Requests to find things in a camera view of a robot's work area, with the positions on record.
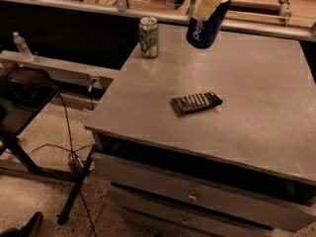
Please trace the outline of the blue pepsi can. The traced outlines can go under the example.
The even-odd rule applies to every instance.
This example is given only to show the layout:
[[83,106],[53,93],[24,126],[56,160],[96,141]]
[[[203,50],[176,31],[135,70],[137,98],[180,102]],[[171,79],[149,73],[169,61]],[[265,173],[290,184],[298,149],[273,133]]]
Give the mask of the blue pepsi can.
[[222,0],[205,21],[191,18],[187,31],[188,43],[198,49],[211,47],[230,8],[230,4],[231,0]]

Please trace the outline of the green soda can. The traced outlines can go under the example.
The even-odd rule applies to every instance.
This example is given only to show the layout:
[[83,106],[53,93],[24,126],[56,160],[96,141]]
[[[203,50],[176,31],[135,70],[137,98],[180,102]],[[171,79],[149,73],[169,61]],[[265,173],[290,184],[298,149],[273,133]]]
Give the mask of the green soda can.
[[154,17],[143,17],[138,25],[138,35],[141,53],[147,58],[153,58],[159,52],[159,25]]

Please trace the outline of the dark snack bar wrapper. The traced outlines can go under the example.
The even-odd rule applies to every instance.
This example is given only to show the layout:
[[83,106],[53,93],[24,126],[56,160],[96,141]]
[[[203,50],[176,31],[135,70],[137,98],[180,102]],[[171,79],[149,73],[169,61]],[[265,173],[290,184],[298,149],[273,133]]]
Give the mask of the dark snack bar wrapper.
[[222,103],[223,101],[211,91],[173,98],[170,101],[177,117],[214,109]]

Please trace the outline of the grey ledge shelf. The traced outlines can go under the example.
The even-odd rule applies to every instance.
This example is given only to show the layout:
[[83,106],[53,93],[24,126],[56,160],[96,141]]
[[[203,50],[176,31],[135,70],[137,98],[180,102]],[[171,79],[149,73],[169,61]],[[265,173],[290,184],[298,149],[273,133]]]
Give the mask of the grey ledge shelf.
[[59,59],[35,56],[32,61],[26,61],[19,52],[4,50],[0,53],[2,62],[17,63],[22,66],[43,69],[56,81],[80,86],[92,86],[97,89],[107,89],[119,75],[118,70],[70,62]]

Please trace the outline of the clear plastic water bottle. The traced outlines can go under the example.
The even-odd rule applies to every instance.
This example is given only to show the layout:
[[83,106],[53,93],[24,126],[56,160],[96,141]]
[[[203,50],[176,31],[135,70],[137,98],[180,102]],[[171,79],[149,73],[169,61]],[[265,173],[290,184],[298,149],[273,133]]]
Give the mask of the clear plastic water bottle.
[[13,32],[13,42],[16,45],[19,53],[26,61],[32,61],[34,59],[25,39],[18,32]]

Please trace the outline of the black device on side table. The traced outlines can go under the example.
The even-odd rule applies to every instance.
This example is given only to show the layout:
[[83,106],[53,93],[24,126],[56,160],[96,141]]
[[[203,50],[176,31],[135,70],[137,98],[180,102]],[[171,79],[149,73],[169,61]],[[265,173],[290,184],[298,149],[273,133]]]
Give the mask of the black device on side table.
[[33,103],[40,93],[53,85],[50,75],[42,69],[15,64],[0,73],[1,94],[7,100],[19,104]]

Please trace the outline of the middle grey drawer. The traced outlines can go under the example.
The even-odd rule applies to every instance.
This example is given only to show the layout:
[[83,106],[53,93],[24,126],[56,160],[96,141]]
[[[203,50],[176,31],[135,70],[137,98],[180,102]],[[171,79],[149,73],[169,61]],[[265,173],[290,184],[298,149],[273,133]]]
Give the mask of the middle grey drawer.
[[194,231],[198,237],[276,237],[271,231],[217,215],[173,204],[111,186],[109,195],[118,206]]

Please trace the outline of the grey drawer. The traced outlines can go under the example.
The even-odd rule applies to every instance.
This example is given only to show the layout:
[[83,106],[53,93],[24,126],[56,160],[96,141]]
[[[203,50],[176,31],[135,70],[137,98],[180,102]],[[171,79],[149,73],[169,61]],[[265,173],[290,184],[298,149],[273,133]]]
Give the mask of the grey drawer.
[[140,213],[132,212],[131,210],[125,208],[121,208],[118,212],[127,221],[168,233],[173,237],[198,237],[198,234],[194,231],[178,227],[175,224],[168,223],[160,219],[154,219],[146,215],[141,215]]
[[96,153],[93,162],[106,180],[291,232],[316,221],[313,208],[123,158]]
[[111,186],[109,195],[118,206],[194,231],[198,237],[276,237],[271,231],[217,215],[173,204]]

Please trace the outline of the bottom grey drawer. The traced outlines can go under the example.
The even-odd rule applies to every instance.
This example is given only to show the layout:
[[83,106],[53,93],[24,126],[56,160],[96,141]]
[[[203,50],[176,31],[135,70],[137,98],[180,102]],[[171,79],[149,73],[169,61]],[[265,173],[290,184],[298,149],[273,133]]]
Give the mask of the bottom grey drawer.
[[118,212],[127,221],[168,233],[173,237],[198,237],[198,234],[194,231],[178,227],[175,224],[168,223],[160,219],[154,219],[146,215],[141,215],[140,213],[132,212],[131,210],[125,208],[121,208]]

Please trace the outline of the top grey drawer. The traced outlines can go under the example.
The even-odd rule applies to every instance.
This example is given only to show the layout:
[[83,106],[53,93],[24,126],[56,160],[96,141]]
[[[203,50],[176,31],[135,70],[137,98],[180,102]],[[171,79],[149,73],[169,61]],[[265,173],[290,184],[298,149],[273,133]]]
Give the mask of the top grey drawer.
[[123,158],[96,153],[93,162],[106,180],[291,232],[316,221],[313,208]]

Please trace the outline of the black side table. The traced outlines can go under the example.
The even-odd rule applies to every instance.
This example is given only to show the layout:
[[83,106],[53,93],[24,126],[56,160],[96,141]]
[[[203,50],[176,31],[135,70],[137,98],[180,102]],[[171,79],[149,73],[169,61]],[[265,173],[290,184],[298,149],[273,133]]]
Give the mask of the black side table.
[[1,161],[1,168],[4,170],[23,172],[36,176],[73,182],[74,186],[70,195],[57,216],[57,223],[63,225],[68,220],[69,212],[72,208],[77,195],[80,193],[81,186],[85,177],[89,173],[89,168],[92,163],[92,154],[96,149],[96,145],[89,146],[90,152],[84,160],[82,167],[76,164],[75,151],[70,149],[71,160],[73,162],[73,171],[65,172],[61,170],[49,169],[38,166],[32,158],[19,145],[17,136],[34,120],[40,111],[56,96],[59,95],[57,86],[49,86],[43,89],[36,97],[36,103],[32,106],[24,106],[15,104],[5,98],[0,99],[0,105],[5,111],[5,115],[0,121],[0,140],[2,142],[1,152],[8,149],[17,162]]

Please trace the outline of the brown shoe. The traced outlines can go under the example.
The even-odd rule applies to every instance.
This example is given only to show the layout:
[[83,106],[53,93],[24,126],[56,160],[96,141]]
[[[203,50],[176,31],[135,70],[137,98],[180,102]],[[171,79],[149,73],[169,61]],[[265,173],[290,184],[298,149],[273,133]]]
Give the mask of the brown shoe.
[[42,213],[37,211],[29,222],[21,229],[8,228],[0,233],[0,237],[38,237],[42,224]]

